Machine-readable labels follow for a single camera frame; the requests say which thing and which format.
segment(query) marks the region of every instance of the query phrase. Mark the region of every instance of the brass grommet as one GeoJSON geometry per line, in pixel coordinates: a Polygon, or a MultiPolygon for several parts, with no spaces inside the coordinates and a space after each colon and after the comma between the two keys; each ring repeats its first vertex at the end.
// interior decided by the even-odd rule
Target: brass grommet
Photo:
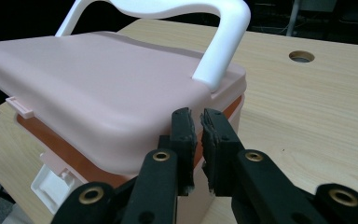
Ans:
{"type": "Polygon", "coordinates": [[[337,203],[341,203],[349,207],[355,207],[358,205],[357,198],[350,192],[347,192],[346,190],[330,189],[328,191],[328,194],[337,203]]]}
{"type": "Polygon", "coordinates": [[[167,152],[156,152],[153,155],[153,159],[155,161],[167,161],[170,158],[170,154],[167,152]]]}
{"type": "Polygon", "coordinates": [[[263,156],[257,152],[247,152],[245,154],[245,157],[249,161],[262,161],[263,160],[263,156]]]}
{"type": "Polygon", "coordinates": [[[101,187],[91,187],[85,189],[79,196],[79,201],[83,204],[96,203],[103,197],[103,189],[101,187]]]}

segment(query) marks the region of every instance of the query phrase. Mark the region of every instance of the table grommet hole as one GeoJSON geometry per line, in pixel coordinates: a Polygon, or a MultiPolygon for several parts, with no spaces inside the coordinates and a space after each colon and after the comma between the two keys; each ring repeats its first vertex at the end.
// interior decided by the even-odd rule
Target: table grommet hole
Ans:
{"type": "Polygon", "coordinates": [[[310,63],[315,59],[315,56],[304,50],[295,50],[289,54],[289,58],[297,63],[310,63]]]}

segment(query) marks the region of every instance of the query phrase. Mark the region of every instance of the pink plastic box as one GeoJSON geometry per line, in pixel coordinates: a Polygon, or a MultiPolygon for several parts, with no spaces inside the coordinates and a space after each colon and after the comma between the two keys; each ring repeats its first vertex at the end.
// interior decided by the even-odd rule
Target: pink plastic box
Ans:
{"type": "MultiPolygon", "coordinates": [[[[144,16],[139,10],[129,12],[137,1],[111,2],[130,15],[144,16]]],[[[158,137],[169,134],[171,113],[178,108],[192,110],[199,138],[205,107],[224,111],[237,130],[246,89],[244,69],[228,64],[249,21],[243,1],[165,1],[167,6],[160,6],[172,7],[173,14],[192,12],[190,3],[204,4],[202,11],[220,10],[220,26],[226,28],[222,32],[219,26],[205,53],[147,44],[112,32],[68,35],[90,2],[77,0],[56,36],[0,42],[0,89],[11,96],[7,102],[17,111],[20,126],[46,146],[42,161],[68,186],[63,196],[54,196],[57,188],[46,187],[53,175],[42,170],[35,180],[34,191],[53,213],[81,183],[104,181],[117,187],[136,175],[145,154],[157,147],[158,137]],[[240,11],[233,11],[233,6],[240,11]],[[242,27],[227,28],[230,21],[238,22],[236,14],[244,19],[242,27]]],[[[147,13],[167,16],[162,9],[147,13]]],[[[199,144],[196,178],[203,176],[201,157],[199,144]]],[[[205,198],[206,180],[202,183],[196,180],[199,189],[188,205],[185,200],[178,205],[179,210],[192,206],[200,211],[194,220],[180,217],[179,212],[184,223],[200,221],[211,201],[205,198]]]]}

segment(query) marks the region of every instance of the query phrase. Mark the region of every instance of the wooden table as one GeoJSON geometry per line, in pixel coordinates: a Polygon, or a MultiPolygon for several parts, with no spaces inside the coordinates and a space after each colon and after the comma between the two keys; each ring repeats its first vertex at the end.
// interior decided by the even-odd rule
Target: wooden table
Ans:
{"type": "MultiPolygon", "coordinates": [[[[121,31],[160,45],[205,50],[215,28],[139,20],[121,31]]],[[[239,136],[264,151],[298,187],[335,182],[358,191],[358,46],[247,33],[233,59],[247,69],[239,136]],[[289,59],[295,50],[315,57],[289,59]]],[[[0,183],[35,223],[52,215],[30,189],[43,148],[0,105],[0,183]]],[[[203,223],[235,223],[229,199],[216,199],[203,223]]]]}

